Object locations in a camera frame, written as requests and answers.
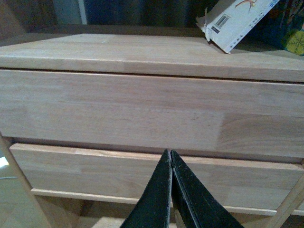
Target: wooden slat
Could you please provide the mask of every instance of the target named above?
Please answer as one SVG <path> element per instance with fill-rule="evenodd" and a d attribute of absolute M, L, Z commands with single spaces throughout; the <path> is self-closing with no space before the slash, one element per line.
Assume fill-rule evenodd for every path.
<path fill-rule="evenodd" d="M 21 183 L 21 185 L 22 185 L 22 187 L 23 187 L 23 189 L 26 193 L 26 196 L 33 203 L 34 207 L 37 209 L 37 213 L 41 217 L 41 223 L 46 228 L 55 228 L 55 227 L 51 226 L 50 222 L 48 221 L 48 218 L 43 214 L 43 210 L 40 207 L 39 203 L 37 202 L 36 198 L 31 194 L 30 190 L 31 190 L 32 187 L 31 187 L 30 183 L 28 182 L 28 180 L 26 179 L 26 177 L 24 176 L 24 173 L 22 172 L 22 170 L 20 169 L 20 167 L 16 163 L 16 160 L 13 157 L 13 155 L 11 154 L 9 148 L 7 147 L 8 144 L 10 144 L 10 143 L 7 142 L 2 137 L 1 132 L 0 132 L 0 151 L 4 154 L 5 158 L 9 162 L 9 165 L 10 165 L 14 175 L 16 175 L 16 177 L 20 181 L 20 183 Z"/>
<path fill-rule="evenodd" d="M 0 47 L 0 67 L 304 82 L 304 57 L 262 43 L 226 55 L 200 37 L 86 32 Z"/>
<path fill-rule="evenodd" d="M 14 70 L 0 71 L 0 85 L 4 136 L 277 162 L 304 157 L 304 85 Z"/>
<path fill-rule="evenodd" d="M 304 175 L 298 180 L 290 193 L 284 199 L 282 204 L 278 207 L 276 215 L 274 215 L 265 228 L 280 228 L 293 211 L 304 200 Z"/>
<path fill-rule="evenodd" d="M 160 156 L 15 144 L 12 153 L 36 189 L 140 198 Z M 184 157 L 225 206 L 276 209 L 303 174 L 300 165 Z"/>
<path fill-rule="evenodd" d="M 32 189 L 31 192 L 33 193 L 33 195 L 36 196 L 51 196 L 51 197 L 94 200 L 94 201 L 125 203 L 125 204 L 136 204 L 138 202 L 138 199 L 136 198 L 104 196 L 104 195 L 77 193 L 77 192 L 66 192 L 66 191 L 55 191 L 55 190 L 44 190 L 44 189 Z M 232 207 L 232 206 L 224 206 L 224 207 L 227 211 L 231 213 L 265 215 L 265 216 L 273 216 L 276 214 L 276 210 L 271 210 L 271 209 L 243 208 L 243 207 Z"/>

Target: wooden leg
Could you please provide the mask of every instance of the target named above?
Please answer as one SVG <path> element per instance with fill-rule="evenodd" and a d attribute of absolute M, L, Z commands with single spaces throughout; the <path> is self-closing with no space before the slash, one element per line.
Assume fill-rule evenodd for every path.
<path fill-rule="evenodd" d="M 40 214 L 41 218 L 43 219 L 42 223 L 45 224 L 46 228 L 53 228 L 51 227 L 50 223 L 48 222 L 46 216 L 44 215 L 43 211 L 40 208 L 40 205 L 36 201 L 35 197 L 31 194 L 30 190 L 32 189 L 31 185 L 29 184 L 28 180 L 24 176 L 22 170 L 18 166 L 15 158 L 11 154 L 9 150 L 10 141 L 5 140 L 0 133 L 0 151 L 4 154 L 5 158 L 9 162 L 11 169 L 13 170 L 14 174 L 17 176 L 18 180 L 21 182 L 21 185 L 26 192 L 29 199 L 34 203 L 35 207 L 37 208 L 38 214 Z"/>
<path fill-rule="evenodd" d="M 49 223 L 56 228 L 73 228 L 83 209 L 83 200 L 35 196 Z"/>
<path fill-rule="evenodd" d="M 265 228 L 280 228 L 288 217 L 304 200 L 304 174 L 298 180 L 293 189 L 289 192 L 285 200 L 277 209 L 270 221 L 265 225 Z"/>

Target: wooden chest of drawers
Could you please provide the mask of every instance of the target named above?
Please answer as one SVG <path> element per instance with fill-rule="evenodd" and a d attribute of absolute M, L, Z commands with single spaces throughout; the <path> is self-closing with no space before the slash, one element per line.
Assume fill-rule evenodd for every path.
<path fill-rule="evenodd" d="M 6 156 L 50 226 L 48 199 L 135 203 L 165 148 L 230 212 L 271 216 L 261 227 L 304 215 L 303 57 L 250 41 L 225 55 L 199 37 L 63 31 L 0 47 Z"/>

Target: wooden drawer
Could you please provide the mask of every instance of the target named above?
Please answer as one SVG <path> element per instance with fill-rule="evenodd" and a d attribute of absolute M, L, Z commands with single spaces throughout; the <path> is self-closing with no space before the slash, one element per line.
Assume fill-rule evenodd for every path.
<path fill-rule="evenodd" d="M 16 70 L 0 70 L 0 85 L 7 137 L 118 151 L 304 158 L 304 85 Z"/>
<path fill-rule="evenodd" d="M 160 158 L 157 154 L 15 144 L 11 152 L 34 188 L 53 196 L 136 202 Z M 272 213 L 304 170 L 301 165 L 183 157 L 224 206 Z"/>

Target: wooden shelf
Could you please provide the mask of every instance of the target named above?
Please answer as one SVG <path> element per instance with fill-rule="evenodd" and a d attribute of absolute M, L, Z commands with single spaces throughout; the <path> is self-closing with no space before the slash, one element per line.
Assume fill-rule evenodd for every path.
<path fill-rule="evenodd" d="M 95 34 L 89 27 L 53 27 L 24 34 L 16 45 L 8 45 L 14 39 L 6 40 L 0 47 L 0 67 L 304 82 L 304 57 L 261 42 L 245 40 L 227 55 L 202 37 L 185 37 L 197 36 L 197 29 L 169 29 L 164 34 L 171 36 L 166 37 L 102 34 L 102 26 L 91 28 Z M 112 29 L 105 27 L 104 33 Z M 136 32 L 136 28 L 120 30 Z M 153 29 L 139 28 L 138 33 L 153 34 Z M 30 42 L 38 37 L 45 39 Z"/>

